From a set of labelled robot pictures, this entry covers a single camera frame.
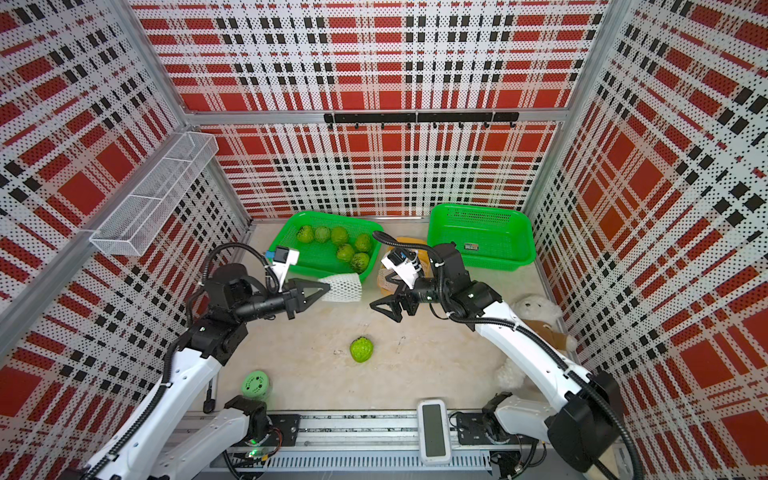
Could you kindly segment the white foam net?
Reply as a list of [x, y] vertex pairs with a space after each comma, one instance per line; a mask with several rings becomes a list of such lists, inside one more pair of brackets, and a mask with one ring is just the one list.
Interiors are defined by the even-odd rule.
[[336, 274], [321, 278], [320, 283], [329, 286], [321, 300], [331, 303], [353, 303], [362, 298], [362, 283], [356, 273]]

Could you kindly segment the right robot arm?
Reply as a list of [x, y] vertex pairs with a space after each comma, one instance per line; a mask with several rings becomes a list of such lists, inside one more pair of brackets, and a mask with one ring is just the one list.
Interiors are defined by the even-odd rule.
[[471, 278], [455, 244], [403, 243], [383, 231], [373, 237], [390, 246], [382, 263], [400, 279], [393, 294], [371, 303], [373, 310], [400, 322], [422, 304], [439, 304], [448, 320], [501, 350], [544, 396], [542, 403], [511, 396], [501, 400], [491, 415], [504, 432], [546, 442], [574, 470], [585, 473], [597, 468], [608, 479], [615, 475], [600, 458], [621, 440], [633, 478], [643, 478], [612, 375], [591, 373], [546, 342], [496, 290]]

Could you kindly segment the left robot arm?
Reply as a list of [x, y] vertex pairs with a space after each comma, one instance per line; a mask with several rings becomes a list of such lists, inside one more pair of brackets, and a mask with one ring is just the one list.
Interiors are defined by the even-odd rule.
[[225, 245], [206, 257], [195, 297], [207, 296], [206, 311], [188, 319], [188, 329], [165, 355], [161, 376], [118, 432], [78, 470], [63, 479], [192, 479], [228, 448], [261, 441], [273, 428], [266, 405], [238, 395], [207, 426], [172, 450], [165, 445], [198, 394], [227, 364], [255, 320], [288, 318], [306, 311], [331, 289], [324, 282], [286, 277], [298, 251], [279, 247], [256, 257], [264, 280], [240, 263], [213, 267]]

